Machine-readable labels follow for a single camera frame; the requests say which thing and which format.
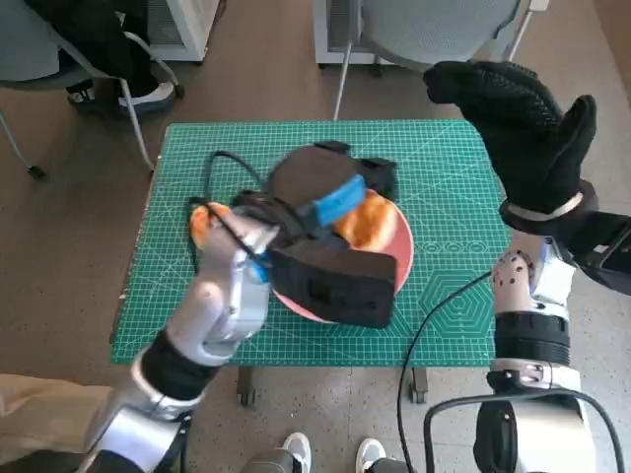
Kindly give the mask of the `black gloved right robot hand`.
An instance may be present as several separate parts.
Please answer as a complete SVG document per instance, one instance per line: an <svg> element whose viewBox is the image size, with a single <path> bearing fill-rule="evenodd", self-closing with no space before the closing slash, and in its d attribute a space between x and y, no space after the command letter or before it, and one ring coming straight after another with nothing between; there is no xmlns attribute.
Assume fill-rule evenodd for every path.
<svg viewBox="0 0 631 473"><path fill-rule="evenodd" d="M596 100L562 110L535 72L513 62L443 61L423 74L435 104L453 104L480 134L509 203L550 215L579 192L596 135Z"/></svg>

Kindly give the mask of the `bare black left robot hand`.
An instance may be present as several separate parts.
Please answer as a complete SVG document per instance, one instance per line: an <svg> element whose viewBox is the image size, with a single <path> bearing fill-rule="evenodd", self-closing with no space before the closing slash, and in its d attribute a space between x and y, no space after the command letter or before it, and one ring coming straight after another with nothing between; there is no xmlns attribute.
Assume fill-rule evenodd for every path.
<svg viewBox="0 0 631 473"><path fill-rule="evenodd" d="M380 251L397 228L395 170L387 159L352 157L344 143L317 142L288 153L259 191L241 191L233 205L277 226L278 247L315 239Z"/></svg>

